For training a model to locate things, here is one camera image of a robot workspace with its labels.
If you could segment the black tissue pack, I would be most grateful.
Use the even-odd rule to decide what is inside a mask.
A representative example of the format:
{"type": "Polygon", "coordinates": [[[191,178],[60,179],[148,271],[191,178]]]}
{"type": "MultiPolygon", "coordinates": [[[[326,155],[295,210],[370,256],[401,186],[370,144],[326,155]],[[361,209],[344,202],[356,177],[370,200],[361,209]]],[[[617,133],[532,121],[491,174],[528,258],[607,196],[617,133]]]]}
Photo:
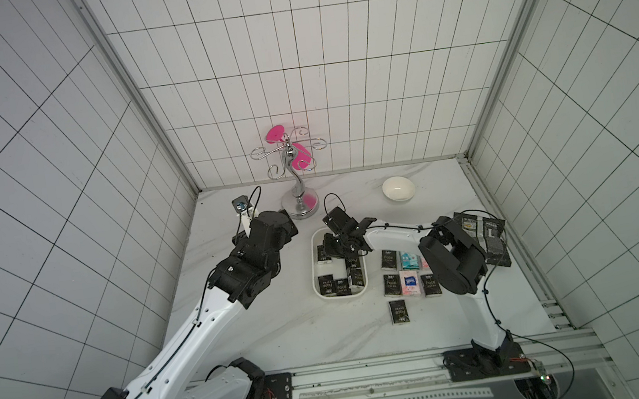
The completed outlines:
{"type": "Polygon", "coordinates": [[[317,247],[317,261],[320,264],[324,264],[324,263],[330,263],[331,262],[331,257],[329,257],[329,255],[327,254],[327,252],[325,251],[325,247],[323,245],[319,245],[317,247]]]}
{"type": "Polygon", "coordinates": [[[443,290],[437,282],[436,276],[432,274],[425,274],[420,277],[420,281],[425,297],[436,297],[442,295],[443,290]]]}
{"type": "Polygon", "coordinates": [[[390,301],[388,303],[392,324],[410,323],[410,316],[406,302],[403,300],[390,301]]]}
{"type": "Polygon", "coordinates": [[[402,296],[402,286],[398,274],[383,276],[384,294],[386,297],[402,296]]]}
{"type": "Polygon", "coordinates": [[[351,287],[353,289],[363,290],[366,286],[366,279],[363,270],[360,267],[351,267],[348,272],[351,287]]]}
{"type": "Polygon", "coordinates": [[[350,280],[348,279],[334,280],[333,291],[335,292],[335,295],[338,297],[351,296],[353,292],[350,286],[350,280]]]}
{"type": "Polygon", "coordinates": [[[381,269],[382,270],[390,270],[390,271],[397,271],[398,268],[398,258],[399,258],[399,253],[395,250],[391,251],[391,250],[382,250],[381,251],[381,269]]]}

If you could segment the teal cartoon tissue pack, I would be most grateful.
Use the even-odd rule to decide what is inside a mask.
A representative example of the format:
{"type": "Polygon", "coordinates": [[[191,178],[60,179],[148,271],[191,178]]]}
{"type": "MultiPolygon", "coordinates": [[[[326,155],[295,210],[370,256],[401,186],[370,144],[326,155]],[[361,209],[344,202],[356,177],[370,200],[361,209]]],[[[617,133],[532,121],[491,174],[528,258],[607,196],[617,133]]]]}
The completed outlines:
{"type": "Polygon", "coordinates": [[[419,255],[416,255],[413,252],[402,252],[399,254],[401,268],[405,271],[421,269],[422,261],[419,258],[419,255]]]}

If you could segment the pink Tempo tissue pack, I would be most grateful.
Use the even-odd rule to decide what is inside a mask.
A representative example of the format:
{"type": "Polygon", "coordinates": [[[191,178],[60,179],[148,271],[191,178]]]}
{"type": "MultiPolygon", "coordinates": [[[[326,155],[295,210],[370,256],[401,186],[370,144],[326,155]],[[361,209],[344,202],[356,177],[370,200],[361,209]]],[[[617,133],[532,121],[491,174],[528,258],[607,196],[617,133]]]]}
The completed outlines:
{"type": "Polygon", "coordinates": [[[401,292],[404,296],[418,296],[421,294],[417,270],[403,270],[399,273],[401,292]]]}
{"type": "Polygon", "coordinates": [[[425,271],[425,270],[429,270],[429,271],[431,270],[431,266],[429,266],[429,263],[427,262],[427,260],[426,260],[426,258],[425,258],[425,257],[421,257],[421,258],[420,258],[420,261],[422,261],[422,262],[421,262],[421,264],[422,264],[422,267],[421,267],[421,268],[423,268],[423,270],[424,270],[424,271],[425,271]]]}

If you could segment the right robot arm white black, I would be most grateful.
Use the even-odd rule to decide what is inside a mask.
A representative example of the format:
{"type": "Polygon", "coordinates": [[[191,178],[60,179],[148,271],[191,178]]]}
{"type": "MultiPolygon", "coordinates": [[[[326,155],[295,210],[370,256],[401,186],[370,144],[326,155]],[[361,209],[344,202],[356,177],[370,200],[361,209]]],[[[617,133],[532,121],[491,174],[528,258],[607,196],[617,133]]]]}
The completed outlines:
{"type": "Polygon", "coordinates": [[[457,295],[474,348],[500,355],[513,343],[513,337],[491,314],[482,286],[489,274],[486,252],[453,218],[441,216],[429,226],[411,227],[380,223],[371,217],[356,221],[335,207],[323,221],[329,228],[324,235],[329,257],[356,257],[384,249],[419,254],[437,284],[457,295]]]}

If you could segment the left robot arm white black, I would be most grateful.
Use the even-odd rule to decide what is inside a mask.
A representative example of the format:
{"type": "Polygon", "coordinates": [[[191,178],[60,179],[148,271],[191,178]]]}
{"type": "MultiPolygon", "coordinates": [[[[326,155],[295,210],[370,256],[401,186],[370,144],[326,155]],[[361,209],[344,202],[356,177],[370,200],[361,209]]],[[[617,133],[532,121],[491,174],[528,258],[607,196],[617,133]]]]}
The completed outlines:
{"type": "Polygon", "coordinates": [[[132,382],[100,399],[249,399],[262,393],[263,371],[237,359],[217,377],[192,388],[191,379],[230,324],[244,314],[280,272],[280,252],[298,234],[284,210],[247,218],[229,256],[211,270],[189,318],[132,382]]]}

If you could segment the white storage box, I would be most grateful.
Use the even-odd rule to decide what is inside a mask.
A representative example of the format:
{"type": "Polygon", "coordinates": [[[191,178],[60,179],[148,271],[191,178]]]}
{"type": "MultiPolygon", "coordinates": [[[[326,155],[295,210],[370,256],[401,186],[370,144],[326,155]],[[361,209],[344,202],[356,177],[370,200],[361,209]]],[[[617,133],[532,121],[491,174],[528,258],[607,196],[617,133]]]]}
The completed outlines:
{"type": "Polygon", "coordinates": [[[368,288],[367,264],[364,257],[348,263],[343,258],[326,258],[323,251],[328,229],[314,232],[310,243],[312,285],[322,299],[351,300],[362,296],[368,288]]]}

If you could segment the chrome cup holder stand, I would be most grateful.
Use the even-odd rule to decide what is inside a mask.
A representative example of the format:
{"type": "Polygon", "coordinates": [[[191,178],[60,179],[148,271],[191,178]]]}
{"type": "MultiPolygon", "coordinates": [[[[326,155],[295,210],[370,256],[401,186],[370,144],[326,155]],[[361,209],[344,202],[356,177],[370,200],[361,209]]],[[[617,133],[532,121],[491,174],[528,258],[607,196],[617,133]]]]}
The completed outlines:
{"type": "Polygon", "coordinates": [[[287,211],[289,216],[295,220],[308,219],[318,210],[319,199],[318,194],[313,188],[309,188],[304,181],[304,173],[309,173],[317,167],[316,159],[313,151],[325,150],[328,147],[327,140],[324,138],[311,138],[308,126],[299,125],[292,130],[285,127],[285,139],[276,144],[268,144],[257,147],[252,150],[250,158],[254,161],[265,160],[269,156],[277,156],[278,162],[271,163],[267,170],[267,176],[270,180],[281,180],[284,177],[291,176],[295,179],[293,187],[282,197],[282,208],[287,211]],[[309,150],[314,161],[316,162],[312,170],[297,171],[292,168],[292,160],[295,158],[296,150],[292,148],[294,142],[304,145],[309,150]]]}

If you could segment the white ceramic bowl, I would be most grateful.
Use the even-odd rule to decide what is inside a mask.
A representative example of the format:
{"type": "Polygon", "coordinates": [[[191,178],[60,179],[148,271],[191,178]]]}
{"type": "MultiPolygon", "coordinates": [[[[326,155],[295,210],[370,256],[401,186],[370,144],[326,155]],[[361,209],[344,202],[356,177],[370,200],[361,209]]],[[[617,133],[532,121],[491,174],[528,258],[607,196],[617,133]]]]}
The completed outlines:
{"type": "Polygon", "coordinates": [[[382,192],[386,198],[394,202],[410,201],[417,192],[416,184],[404,176],[390,177],[382,185],[382,192]]]}

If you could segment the pink cup lower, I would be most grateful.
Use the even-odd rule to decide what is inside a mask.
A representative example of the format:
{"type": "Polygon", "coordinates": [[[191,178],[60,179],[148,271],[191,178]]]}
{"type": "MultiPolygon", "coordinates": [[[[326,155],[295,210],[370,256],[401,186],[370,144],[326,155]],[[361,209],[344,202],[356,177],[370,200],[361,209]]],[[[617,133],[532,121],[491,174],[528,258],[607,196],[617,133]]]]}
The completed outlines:
{"type": "Polygon", "coordinates": [[[292,160],[292,168],[297,171],[309,171],[312,170],[316,162],[314,161],[309,150],[304,148],[299,142],[294,142],[292,148],[296,150],[295,158],[292,160]]]}

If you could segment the pink cup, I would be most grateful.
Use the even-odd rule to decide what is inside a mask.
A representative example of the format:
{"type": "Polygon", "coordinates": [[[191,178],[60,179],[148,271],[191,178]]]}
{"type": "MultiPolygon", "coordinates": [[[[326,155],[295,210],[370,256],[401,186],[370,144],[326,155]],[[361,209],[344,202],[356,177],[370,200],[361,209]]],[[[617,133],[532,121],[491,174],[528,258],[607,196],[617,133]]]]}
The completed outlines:
{"type": "Polygon", "coordinates": [[[292,160],[292,168],[297,171],[309,171],[312,170],[316,162],[314,161],[309,150],[304,148],[299,142],[294,142],[292,148],[296,150],[295,158],[292,160]]]}
{"type": "Polygon", "coordinates": [[[285,139],[285,127],[283,125],[274,126],[266,133],[265,141],[268,144],[276,144],[285,139]]]}

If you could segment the pink cup upper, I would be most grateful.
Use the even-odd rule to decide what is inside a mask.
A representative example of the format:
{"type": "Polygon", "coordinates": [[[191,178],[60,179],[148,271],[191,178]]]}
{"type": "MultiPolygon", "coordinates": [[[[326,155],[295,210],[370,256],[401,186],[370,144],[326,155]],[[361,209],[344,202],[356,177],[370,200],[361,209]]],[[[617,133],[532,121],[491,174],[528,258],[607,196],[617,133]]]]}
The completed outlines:
{"type": "Polygon", "coordinates": [[[266,133],[265,141],[268,144],[276,144],[285,139],[285,127],[283,125],[274,126],[266,133]]]}

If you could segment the black snack bag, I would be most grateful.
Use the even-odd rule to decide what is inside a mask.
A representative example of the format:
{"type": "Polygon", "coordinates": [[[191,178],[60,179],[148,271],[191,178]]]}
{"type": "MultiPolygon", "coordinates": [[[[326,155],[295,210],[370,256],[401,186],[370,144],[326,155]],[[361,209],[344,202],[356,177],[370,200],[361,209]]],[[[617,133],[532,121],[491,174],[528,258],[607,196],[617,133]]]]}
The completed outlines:
{"type": "Polygon", "coordinates": [[[494,267],[511,267],[511,257],[505,239],[505,221],[492,217],[483,217],[481,220],[487,264],[494,267]]]}
{"type": "Polygon", "coordinates": [[[455,220],[462,230],[467,232],[469,236],[473,239],[478,239],[479,237],[479,217],[470,212],[456,212],[453,216],[453,220],[455,220]]]}

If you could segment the aluminium mounting rail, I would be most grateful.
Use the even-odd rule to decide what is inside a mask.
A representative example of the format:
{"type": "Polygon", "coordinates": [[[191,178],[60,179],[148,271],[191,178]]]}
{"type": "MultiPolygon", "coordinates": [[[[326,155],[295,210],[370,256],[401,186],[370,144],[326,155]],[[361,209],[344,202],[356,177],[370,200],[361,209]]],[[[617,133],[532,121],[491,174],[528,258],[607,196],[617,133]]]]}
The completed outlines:
{"type": "Polygon", "coordinates": [[[292,399],[486,398],[491,396],[489,385],[516,379],[552,377],[562,391],[579,385],[583,374],[612,386],[622,380],[607,349],[590,329],[528,340],[515,337],[514,345],[519,347],[520,360],[530,363],[529,373],[454,383],[442,356],[468,346],[309,365],[280,373],[294,376],[292,399]]]}

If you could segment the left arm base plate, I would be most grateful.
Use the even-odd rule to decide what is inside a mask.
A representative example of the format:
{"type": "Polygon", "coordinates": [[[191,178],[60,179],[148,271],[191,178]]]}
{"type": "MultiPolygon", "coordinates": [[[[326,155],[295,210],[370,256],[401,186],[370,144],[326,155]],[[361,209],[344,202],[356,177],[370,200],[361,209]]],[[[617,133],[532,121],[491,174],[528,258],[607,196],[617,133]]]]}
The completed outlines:
{"type": "Polygon", "coordinates": [[[292,399],[292,378],[290,372],[266,375],[252,384],[246,399],[292,399]]]}

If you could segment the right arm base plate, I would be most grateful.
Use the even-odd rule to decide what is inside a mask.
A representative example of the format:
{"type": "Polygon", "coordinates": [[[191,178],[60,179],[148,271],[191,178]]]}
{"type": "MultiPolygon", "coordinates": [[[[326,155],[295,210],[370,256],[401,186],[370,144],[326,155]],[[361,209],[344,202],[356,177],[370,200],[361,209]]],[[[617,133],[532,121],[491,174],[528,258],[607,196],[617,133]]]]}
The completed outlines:
{"type": "Polygon", "coordinates": [[[481,347],[446,351],[442,357],[454,383],[515,376],[532,370],[528,361],[520,360],[521,352],[516,345],[506,351],[481,347]]]}

